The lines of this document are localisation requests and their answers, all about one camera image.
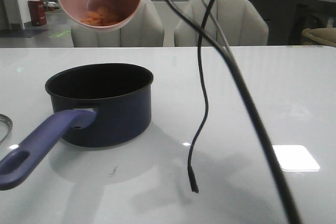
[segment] black cable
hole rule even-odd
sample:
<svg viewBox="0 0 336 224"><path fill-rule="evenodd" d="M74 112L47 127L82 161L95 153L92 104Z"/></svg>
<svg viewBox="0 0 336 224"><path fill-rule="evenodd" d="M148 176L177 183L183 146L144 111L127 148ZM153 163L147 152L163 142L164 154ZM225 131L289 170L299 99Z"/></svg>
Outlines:
<svg viewBox="0 0 336 224"><path fill-rule="evenodd" d="M206 8L203 20L202 20L202 24L201 24L201 28L205 29L205 25L206 22L209 18L210 15L210 11L211 8L213 6L213 4L215 3L215 0L210 0L208 7ZM208 117L208 113L209 113L209 101L208 101L208 96L207 96L207 92L206 92L206 88L205 88L205 82L204 82L204 75L203 75L203 66L202 66L202 54L201 54L201 48L202 48L202 40L203 37L201 34L199 34L198 36L198 41L197 41L197 63L198 63L198 72L200 75L200 82L201 82L201 87L202 87L202 93L203 93L203 97L204 97L204 104L205 104L205 110L204 110L204 116L202 119L201 124L199 125L197 132L191 142L190 145L190 149L189 149L189 154L188 154L188 160L187 160L187 170L188 170L188 176L189 176L189 181L190 181L190 186L191 186L191 190L195 193L199 192L199 188L196 182L196 177L193 171L193 168L191 166L191 159L192 159L192 155L193 155L193 150L194 150L194 145L198 139L198 136L200 135L204 124L207 120Z"/></svg>
<svg viewBox="0 0 336 224"><path fill-rule="evenodd" d="M264 151L267 163L270 167L271 174L275 181L278 193L284 207L287 220L290 224L302 224L300 216L297 211L297 207L294 203L293 197L287 185L284 174L282 173L281 167L277 161L275 152L273 150L272 143L268 137L268 134L265 130L265 127L261 121L259 113L255 107L255 104L252 100L252 97L247 89L247 86L244 82L244 78L240 73L238 65L236 65L235 60L232 57L228 57L225 54L222 46L214 39L206 30L200 27L197 22L187 17L182 13L182 11L173 3L172 0L165 0L169 7L187 24L199 32L221 55L223 60L226 62L229 71L235 81L236 87L239 91L239 94L243 100L244 106L249 114L250 120L253 124L253 127L258 136L259 142Z"/></svg>

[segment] chopped carrot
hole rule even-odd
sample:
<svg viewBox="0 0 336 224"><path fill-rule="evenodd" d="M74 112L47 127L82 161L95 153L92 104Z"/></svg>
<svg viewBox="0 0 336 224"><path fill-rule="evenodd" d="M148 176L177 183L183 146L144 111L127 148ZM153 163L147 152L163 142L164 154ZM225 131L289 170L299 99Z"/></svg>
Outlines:
<svg viewBox="0 0 336 224"><path fill-rule="evenodd" d="M100 15L99 13L94 12L94 11L92 11L92 10L88 10L88 11L87 11L87 14L88 14L88 16L91 17L91 18L101 18L101 15Z"/></svg>
<svg viewBox="0 0 336 224"><path fill-rule="evenodd" d="M95 26L95 25L101 25L101 18L94 19L90 21L90 24Z"/></svg>
<svg viewBox="0 0 336 224"><path fill-rule="evenodd" d="M90 21L92 21L92 20L93 20L93 18L88 17L88 18L82 18L80 21L81 21L81 22L90 22Z"/></svg>

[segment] chair back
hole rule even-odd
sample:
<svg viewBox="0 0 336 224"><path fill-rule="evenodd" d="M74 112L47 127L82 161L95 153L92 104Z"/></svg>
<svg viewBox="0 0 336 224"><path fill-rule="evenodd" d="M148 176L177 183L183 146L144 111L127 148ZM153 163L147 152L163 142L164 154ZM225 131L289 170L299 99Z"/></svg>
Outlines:
<svg viewBox="0 0 336 224"><path fill-rule="evenodd" d="M258 11L248 0L216 0L212 14L217 19L230 46L265 46L268 40L268 26ZM199 24L205 13L201 0L190 0L185 14L193 17ZM223 45L223 41L212 20L208 19L206 30ZM198 33L186 22L180 20L174 31L177 47L197 46ZM202 46L210 44L203 39Z"/></svg>

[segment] white table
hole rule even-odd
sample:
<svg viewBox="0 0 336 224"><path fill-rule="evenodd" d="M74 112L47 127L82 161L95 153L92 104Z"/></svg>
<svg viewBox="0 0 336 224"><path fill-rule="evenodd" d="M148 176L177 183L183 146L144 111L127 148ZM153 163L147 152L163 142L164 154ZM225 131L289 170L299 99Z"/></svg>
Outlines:
<svg viewBox="0 0 336 224"><path fill-rule="evenodd" d="M303 145L317 172L285 172L304 223L336 223L336 49L234 47L273 144ZM154 74L152 122L136 139L87 149L59 141L20 186L0 191L3 224L286 223L236 87L203 49L210 111L195 146L200 194L188 184L188 146L204 103L195 48L0 49L0 113L13 132L0 158L52 114L45 81L79 65L127 62Z"/></svg>

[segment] purple handle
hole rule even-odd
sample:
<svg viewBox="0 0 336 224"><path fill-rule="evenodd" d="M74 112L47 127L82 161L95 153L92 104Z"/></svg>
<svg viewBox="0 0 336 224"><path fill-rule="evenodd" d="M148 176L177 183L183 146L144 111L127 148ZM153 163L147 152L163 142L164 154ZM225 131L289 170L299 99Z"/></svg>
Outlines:
<svg viewBox="0 0 336 224"><path fill-rule="evenodd" d="M70 127L89 126L96 118L91 109L57 112L43 121L0 161L0 190L21 184Z"/></svg>

